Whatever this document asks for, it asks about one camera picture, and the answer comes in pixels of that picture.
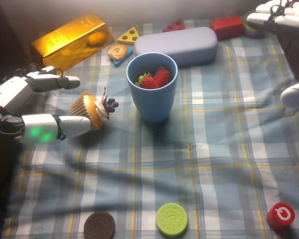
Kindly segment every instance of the blue cup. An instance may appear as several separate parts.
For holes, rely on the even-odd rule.
[[[159,67],[170,71],[172,80],[158,89],[143,89],[135,85],[146,72],[155,73]],[[158,123],[168,118],[174,103],[178,68],[169,56],[150,52],[135,57],[126,68],[126,77],[136,108],[149,123]]]

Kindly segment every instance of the golden bar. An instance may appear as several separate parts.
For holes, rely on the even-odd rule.
[[[90,13],[32,42],[31,58],[65,71],[113,42],[106,24]]]

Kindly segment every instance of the plaid tablecloth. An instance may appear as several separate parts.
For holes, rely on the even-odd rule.
[[[130,27],[111,31],[117,38]],[[107,211],[116,239],[159,239],[156,212],[174,202],[188,214],[185,239],[271,239],[267,211],[286,202],[296,212],[289,238],[299,238],[299,111],[280,101],[294,76],[277,38],[221,41],[213,64],[181,69],[161,134],[133,103],[125,77],[132,58],[115,68],[105,49],[66,71],[79,88],[38,98],[37,113],[67,115],[82,92],[101,95],[106,85],[120,106],[104,132],[24,146],[2,237],[82,239],[87,217]]]

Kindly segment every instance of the green light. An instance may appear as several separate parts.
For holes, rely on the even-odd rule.
[[[31,137],[37,138],[37,137],[39,137],[40,134],[41,134],[41,128],[39,128],[39,127],[35,127],[30,130]]]
[[[42,143],[49,143],[50,141],[54,140],[53,137],[54,134],[52,133],[45,133],[42,137],[41,137],[41,142]]]

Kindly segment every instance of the red bottle cap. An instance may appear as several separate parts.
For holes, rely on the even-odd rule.
[[[267,223],[275,230],[283,230],[293,223],[295,212],[287,203],[277,203],[267,213]]]

